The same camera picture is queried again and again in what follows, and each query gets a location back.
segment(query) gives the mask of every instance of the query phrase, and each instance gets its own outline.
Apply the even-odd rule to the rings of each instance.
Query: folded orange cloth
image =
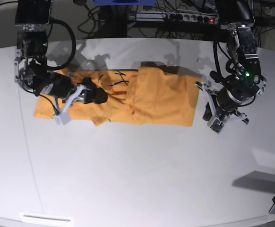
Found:
[[[66,75],[67,70],[59,73]],[[92,120],[95,125],[105,121],[131,124],[174,124],[192,126],[201,78],[164,73],[161,69],[141,67],[138,71],[97,70],[74,72],[73,82],[91,77],[108,94],[104,104],[74,103],[68,109],[72,120]],[[52,118],[51,104],[39,98],[35,117]]]

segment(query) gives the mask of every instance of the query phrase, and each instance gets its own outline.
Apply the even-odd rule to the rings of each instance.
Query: power strip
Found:
[[[156,12],[156,11],[140,11],[134,15],[130,15],[130,20],[136,21],[184,21],[192,23],[204,23],[217,25],[218,17],[204,14],[193,13],[169,13],[169,12]]]

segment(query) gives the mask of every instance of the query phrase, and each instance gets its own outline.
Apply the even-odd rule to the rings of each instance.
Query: white tabletop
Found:
[[[63,63],[69,47],[50,44],[50,64]],[[138,69],[145,61],[202,76],[215,69],[211,42],[97,39],[78,41],[77,49],[86,70]],[[233,122],[217,135],[202,120],[202,94],[192,127],[58,127],[36,119],[34,96],[20,90],[19,105],[14,47],[0,49],[0,215],[44,212],[73,217],[77,227],[242,227],[275,219],[267,215],[275,194],[236,185],[254,171],[275,174],[275,51],[258,53],[267,89],[241,109],[250,124]]]

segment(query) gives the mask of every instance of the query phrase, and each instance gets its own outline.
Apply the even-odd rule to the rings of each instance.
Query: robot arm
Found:
[[[35,96],[41,93],[54,97],[53,118],[57,124],[66,124],[70,121],[67,109],[74,102],[84,104],[104,103],[107,94],[103,89],[97,88],[90,78],[85,78],[80,84],[73,84],[70,76],[54,72],[67,67],[75,56],[75,36],[65,22],[51,19],[50,11],[52,0],[18,0],[16,22],[21,27],[17,34],[17,50],[15,59],[15,80],[26,92]],[[64,26],[72,40],[72,52],[69,59],[60,66],[47,65],[47,34],[42,25],[54,23]],[[19,64],[24,60],[24,67],[19,69]],[[65,103],[60,110],[58,99]]]
[[[255,38],[251,28],[247,26],[254,24],[247,2],[215,0],[215,3],[221,29],[229,32],[227,49],[231,59],[227,62],[226,69],[230,75],[226,78],[222,76],[217,56],[217,36],[213,46],[216,72],[212,71],[210,76],[216,83],[222,84],[223,88],[212,91],[206,84],[196,85],[205,92],[208,100],[203,119],[208,121],[212,130],[219,133],[227,122],[242,120],[246,124],[249,123],[247,116],[240,113],[238,108],[252,104],[255,98],[264,92],[266,79],[261,75]]]

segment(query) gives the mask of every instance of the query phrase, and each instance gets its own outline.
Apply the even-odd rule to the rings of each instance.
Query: orange cloth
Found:
[[[66,75],[67,70],[59,73]],[[98,87],[102,87],[108,100],[100,105],[74,103],[68,109],[72,120],[92,120],[95,125],[112,121],[192,126],[198,101],[198,89],[194,83],[200,82],[200,78],[141,67],[138,71],[74,72],[73,82],[79,83],[84,77],[91,77]],[[63,106],[61,100],[59,105],[60,108]],[[34,116],[52,118],[53,115],[51,104],[40,97]]]

